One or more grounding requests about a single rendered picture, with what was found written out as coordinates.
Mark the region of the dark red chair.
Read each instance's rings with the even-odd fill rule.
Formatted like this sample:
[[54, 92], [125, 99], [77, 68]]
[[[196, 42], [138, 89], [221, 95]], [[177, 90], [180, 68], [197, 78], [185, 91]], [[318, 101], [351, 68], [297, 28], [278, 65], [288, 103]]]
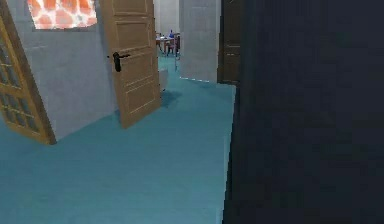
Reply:
[[174, 54], [175, 56], [178, 55], [180, 49], [180, 34], [176, 33], [173, 37], [169, 38], [166, 41], [166, 55], [169, 55], [170, 53]]

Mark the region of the white box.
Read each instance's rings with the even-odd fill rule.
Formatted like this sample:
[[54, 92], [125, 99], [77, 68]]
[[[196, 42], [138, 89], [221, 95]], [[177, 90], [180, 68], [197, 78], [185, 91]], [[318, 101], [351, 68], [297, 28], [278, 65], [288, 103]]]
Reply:
[[168, 69], [162, 68], [159, 70], [159, 84], [160, 84], [160, 90], [164, 91], [166, 89], [166, 86], [168, 84]]

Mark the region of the brown glass-paned door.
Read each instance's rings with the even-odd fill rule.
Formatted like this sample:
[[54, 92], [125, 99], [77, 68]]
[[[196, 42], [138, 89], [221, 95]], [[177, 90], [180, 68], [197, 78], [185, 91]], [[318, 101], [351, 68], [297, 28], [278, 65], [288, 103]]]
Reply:
[[56, 143], [6, 0], [0, 0], [0, 112], [12, 131]]

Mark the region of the reddish brown table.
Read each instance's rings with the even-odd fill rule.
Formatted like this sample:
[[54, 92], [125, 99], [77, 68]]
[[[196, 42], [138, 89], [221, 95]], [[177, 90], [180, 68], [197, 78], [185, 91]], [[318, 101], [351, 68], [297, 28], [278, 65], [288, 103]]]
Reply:
[[165, 37], [165, 36], [160, 36], [156, 38], [156, 45], [158, 46], [159, 50], [163, 53], [166, 54], [166, 41], [170, 37]]

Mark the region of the dark brown panelled door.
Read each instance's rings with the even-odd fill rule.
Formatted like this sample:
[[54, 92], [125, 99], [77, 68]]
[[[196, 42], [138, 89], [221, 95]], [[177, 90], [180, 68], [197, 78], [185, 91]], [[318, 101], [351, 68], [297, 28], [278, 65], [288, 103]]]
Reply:
[[217, 80], [239, 82], [241, 16], [243, 0], [221, 0]]

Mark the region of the orange patterned framed picture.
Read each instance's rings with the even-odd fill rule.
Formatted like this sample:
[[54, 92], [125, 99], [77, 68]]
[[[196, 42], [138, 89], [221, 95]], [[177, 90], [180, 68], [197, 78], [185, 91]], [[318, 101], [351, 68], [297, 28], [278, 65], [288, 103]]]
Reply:
[[95, 0], [27, 0], [38, 30], [87, 28], [97, 23]]

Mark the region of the light brown panelled door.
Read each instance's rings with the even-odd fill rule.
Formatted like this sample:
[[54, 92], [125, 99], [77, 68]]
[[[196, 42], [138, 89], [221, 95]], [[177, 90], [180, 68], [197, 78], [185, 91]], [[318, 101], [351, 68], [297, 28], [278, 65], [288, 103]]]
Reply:
[[[153, 0], [99, 0], [107, 58], [120, 113], [120, 124], [128, 128], [161, 105]], [[111, 55], [121, 59], [116, 72]]]

